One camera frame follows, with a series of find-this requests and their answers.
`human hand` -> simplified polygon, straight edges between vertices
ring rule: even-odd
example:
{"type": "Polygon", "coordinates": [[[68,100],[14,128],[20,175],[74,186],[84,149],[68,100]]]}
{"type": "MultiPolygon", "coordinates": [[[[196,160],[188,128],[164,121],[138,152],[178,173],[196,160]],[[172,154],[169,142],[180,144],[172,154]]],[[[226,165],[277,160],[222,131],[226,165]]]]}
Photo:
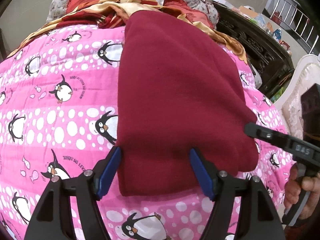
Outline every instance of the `human hand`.
{"type": "Polygon", "coordinates": [[[312,215],[314,212],[320,196],[320,175],[318,173],[317,177],[310,178],[305,177],[301,183],[301,186],[296,181],[298,175],[298,169],[296,165],[292,166],[290,170],[290,176],[288,182],[284,186],[284,206],[285,208],[291,208],[293,204],[296,204],[299,200],[299,194],[301,192],[301,188],[305,191],[310,191],[310,196],[308,198],[307,203],[305,204],[299,219],[303,220],[312,215]]]}

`blue bottle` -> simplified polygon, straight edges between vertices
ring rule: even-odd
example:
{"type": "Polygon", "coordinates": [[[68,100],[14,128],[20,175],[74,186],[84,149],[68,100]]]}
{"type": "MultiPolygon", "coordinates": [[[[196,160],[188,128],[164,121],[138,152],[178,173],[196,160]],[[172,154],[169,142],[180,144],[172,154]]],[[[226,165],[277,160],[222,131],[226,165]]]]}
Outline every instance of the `blue bottle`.
{"type": "Polygon", "coordinates": [[[280,42],[281,41],[281,29],[277,29],[273,32],[273,35],[272,37],[277,41],[277,42],[280,42]]]}

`pink bed sheet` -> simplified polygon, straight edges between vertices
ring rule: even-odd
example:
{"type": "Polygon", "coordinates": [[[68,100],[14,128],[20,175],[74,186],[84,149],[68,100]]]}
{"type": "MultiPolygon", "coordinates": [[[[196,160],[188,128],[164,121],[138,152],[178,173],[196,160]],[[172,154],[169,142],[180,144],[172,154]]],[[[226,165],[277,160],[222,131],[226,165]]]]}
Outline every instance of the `pink bed sheet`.
{"type": "MultiPolygon", "coordinates": [[[[124,27],[74,25],[37,38],[0,64],[0,218],[14,239],[24,238],[53,174],[67,179],[92,169],[116,141],[123,43],[124,27]]],[[[276,108],[256,90],[248,65],[222,48],[238,67],[246,104],[257,115],[257,124],[285,132],[276,108]]],[[[256,145],[256,169],[238,177],[259,176],[278,207],[292,157],[259,140],[256,145]]],[[[84,240],[73,198],[71,205],[76,236],[84,240]]],[[[140,218],[153,223],[149,233],[140,230],[144,238],[197,240],[213,203],[198,188],[156,198],[123,197],[115,177],[99,208],[112,239],[136,238],[123,225],[140,218]]],[[[239,210],[237,197],[227,240],[233,239],[239,210]]]]}

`cream upholstered chair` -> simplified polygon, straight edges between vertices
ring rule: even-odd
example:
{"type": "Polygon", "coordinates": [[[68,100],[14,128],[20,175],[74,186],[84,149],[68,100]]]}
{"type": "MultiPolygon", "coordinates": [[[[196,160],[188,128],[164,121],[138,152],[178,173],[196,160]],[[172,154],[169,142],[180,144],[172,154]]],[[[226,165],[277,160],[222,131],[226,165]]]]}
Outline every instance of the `cream upholstered chair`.
{"type": "Polygon", "coordinates": [[[300,139],[303,138],[300,97],[315,83],[320,84],[320,62],[313,54],[305,55],[298,62],[287,89],[274,103],[289,134],[300,139]]]}

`dark wooden cabinet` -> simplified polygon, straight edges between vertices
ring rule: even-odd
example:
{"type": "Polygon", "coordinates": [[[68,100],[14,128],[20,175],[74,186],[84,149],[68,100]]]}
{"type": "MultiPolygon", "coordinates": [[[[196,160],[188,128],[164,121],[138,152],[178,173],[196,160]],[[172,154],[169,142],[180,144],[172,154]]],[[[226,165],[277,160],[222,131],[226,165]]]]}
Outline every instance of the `dark wooden cabinet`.
{"type": "Polygon", "coordinates": [[[245,48],[250,62],[262,79],[259,90],[271,98],[283,80],[293,74],[294,66],[286,50],[260,27],[219,3],[217,31],[238,40],[245,48]]]}

